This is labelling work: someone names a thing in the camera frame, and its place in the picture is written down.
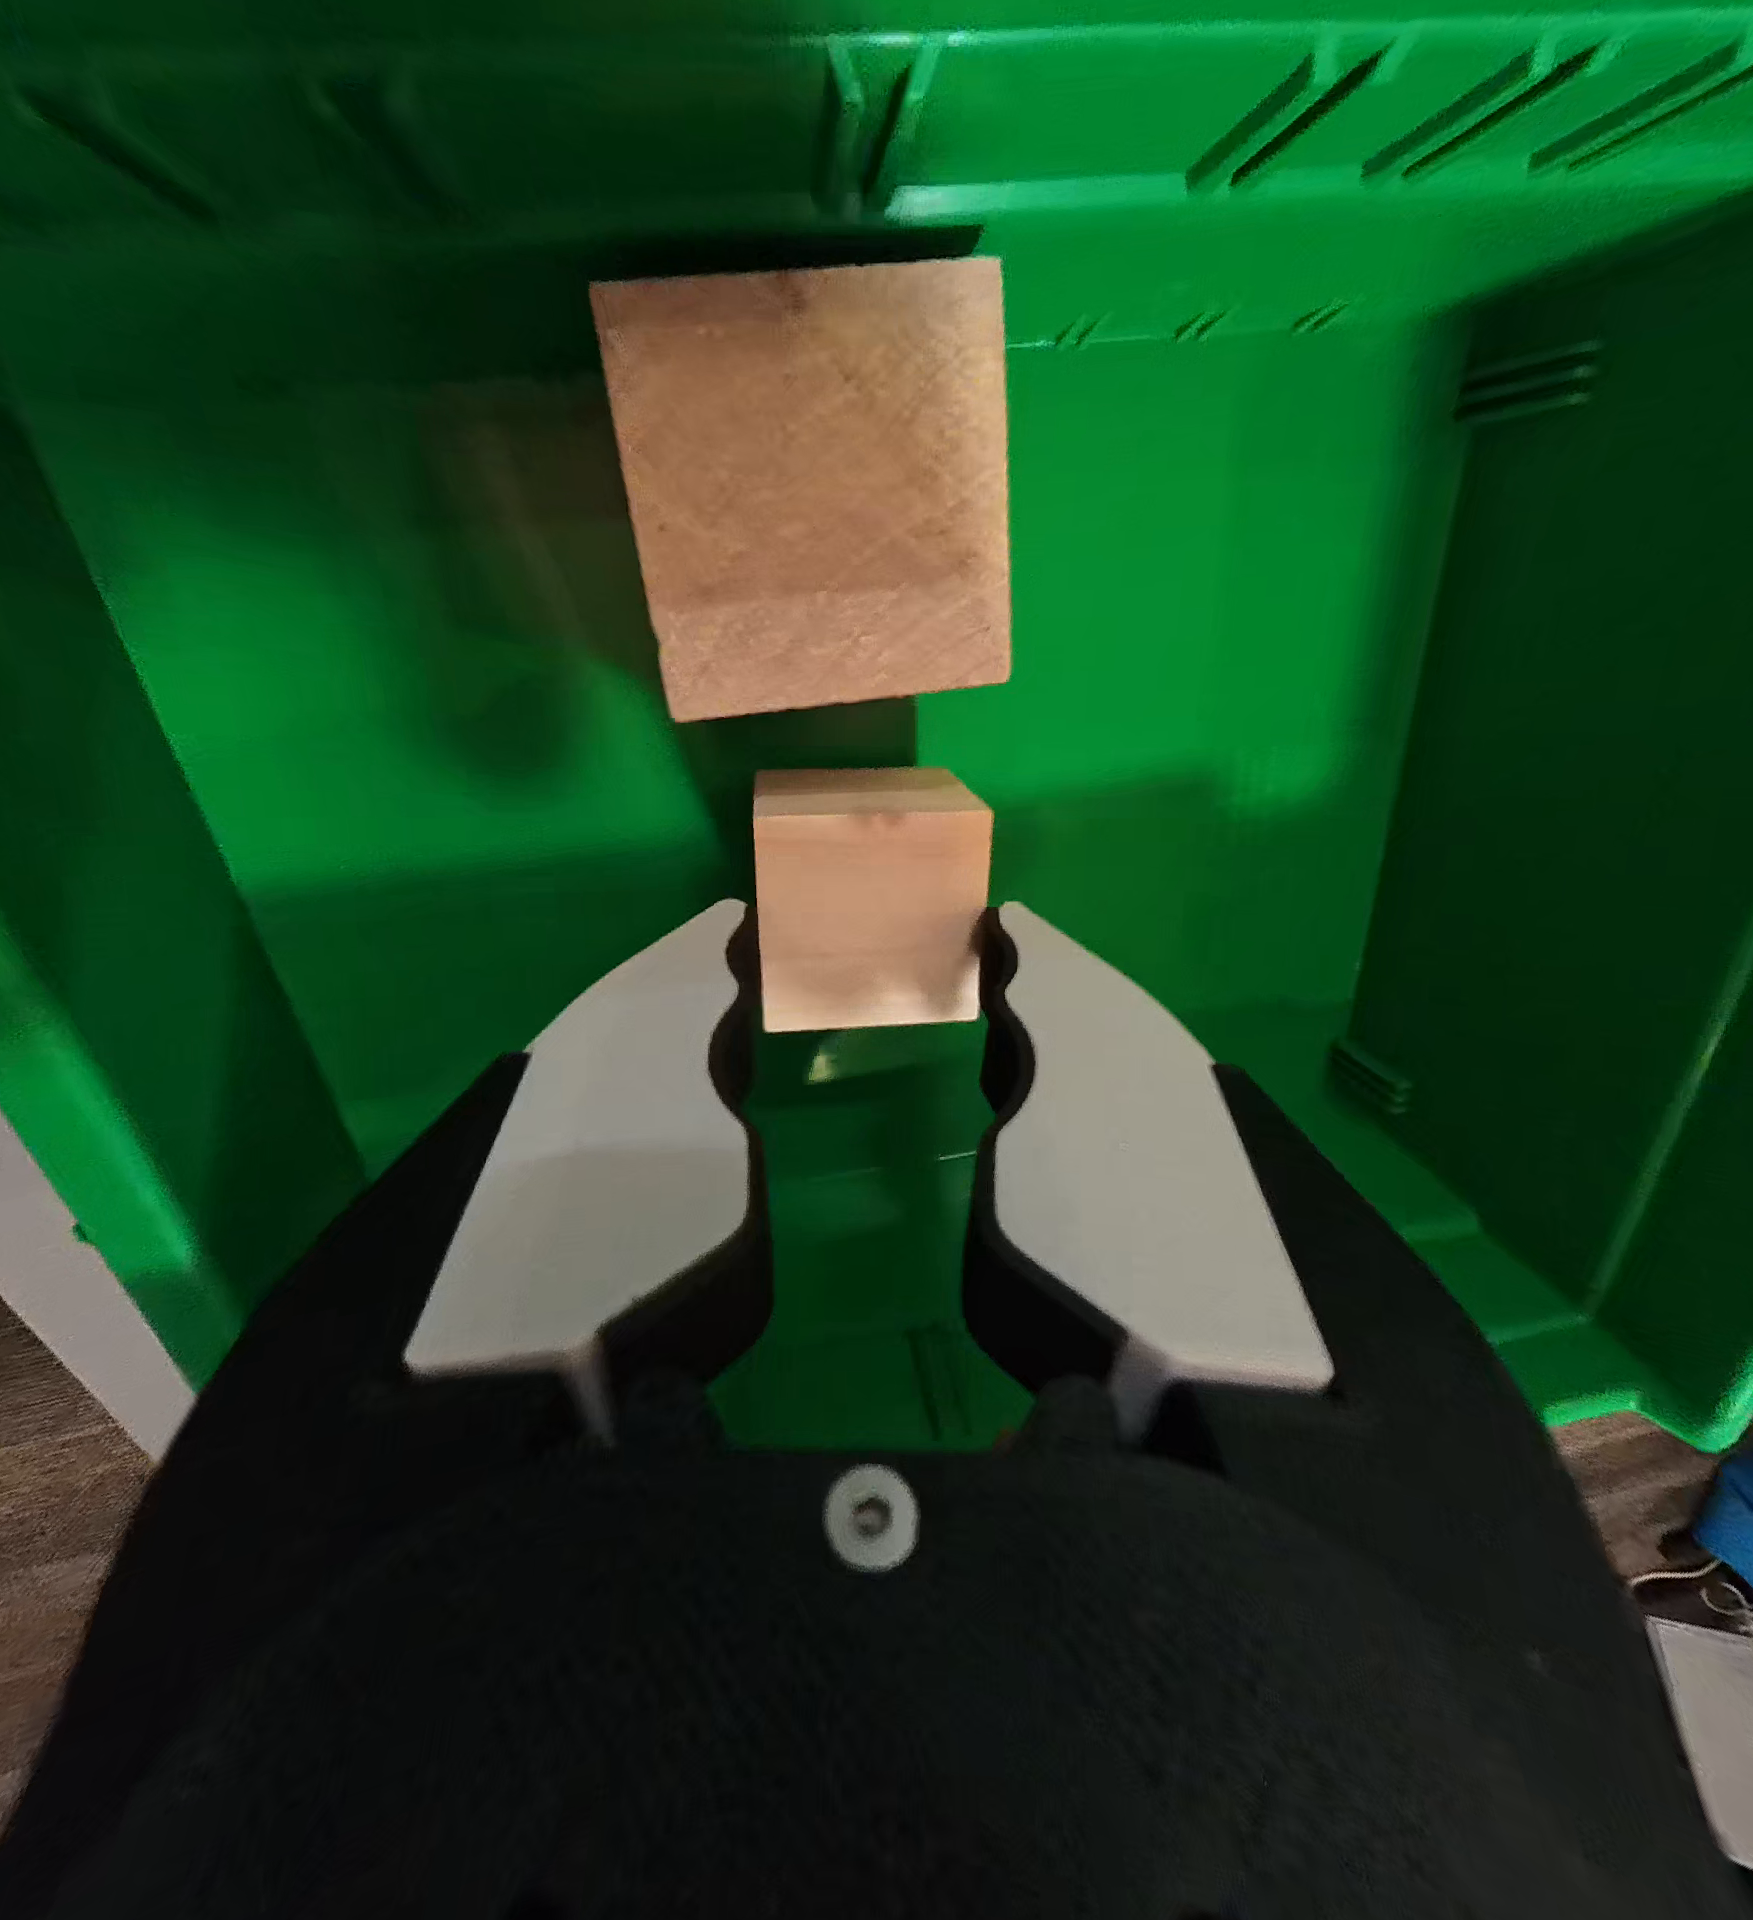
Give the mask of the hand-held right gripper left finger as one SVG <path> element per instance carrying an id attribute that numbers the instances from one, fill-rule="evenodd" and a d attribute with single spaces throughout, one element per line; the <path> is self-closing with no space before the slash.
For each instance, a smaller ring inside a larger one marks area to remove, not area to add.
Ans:
<path id="1" fill-rule="evenodd" d="M 609 1441 L 627 1389 L 736 1366 L 773 1310 L 752 1068 L 752 917 L 719 900 L 529 1044 L 404 1363 L 551 1375 Z"/>

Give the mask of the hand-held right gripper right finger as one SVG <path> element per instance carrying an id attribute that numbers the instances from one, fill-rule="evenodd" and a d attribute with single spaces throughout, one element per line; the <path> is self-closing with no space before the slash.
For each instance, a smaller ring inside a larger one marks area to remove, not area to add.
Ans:
<path id="1" fill-rule="evenodd" d="M 964 1325 L 1037 1393 L 1103 1388 L 1138 1441 L 1185 1388 L 1317 1398 L 1336 1363 L 1203 1044 L 1006 901 L 980 929 L 988 1108 Z"/>

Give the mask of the medium wooden cube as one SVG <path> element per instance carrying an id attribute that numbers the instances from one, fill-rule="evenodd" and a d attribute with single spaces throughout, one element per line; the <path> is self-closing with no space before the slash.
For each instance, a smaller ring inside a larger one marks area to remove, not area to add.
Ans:
<path id="1" fill-rule="evenodd" d="M 773 1035 L 980 1017 L 993 809 L 944 768 L 758 773 L 760 1014 Z"/>

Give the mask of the green plastic bin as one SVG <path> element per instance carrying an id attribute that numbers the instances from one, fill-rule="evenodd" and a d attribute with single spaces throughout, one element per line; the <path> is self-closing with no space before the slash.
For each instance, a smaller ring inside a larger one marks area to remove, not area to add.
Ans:
<path id="1" fill-rule="evenodd" d="M 588 286 L 991 253 L 1013 673 L 679 723 Z M 944 767 L 1548 1420 L 1753 1414 L 1753 4 L 0 4 L 0 1110 L 194 1393 Z"/>

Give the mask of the large wooden cube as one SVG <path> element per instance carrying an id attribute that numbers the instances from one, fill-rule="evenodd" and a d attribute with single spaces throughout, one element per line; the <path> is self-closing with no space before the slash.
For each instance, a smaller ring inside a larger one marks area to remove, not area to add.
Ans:
<path id="1" fill-rule="evenodd" d="M 588 303 L 675 722 L 1011 678 L 996 255 L 630 277 Z"/>

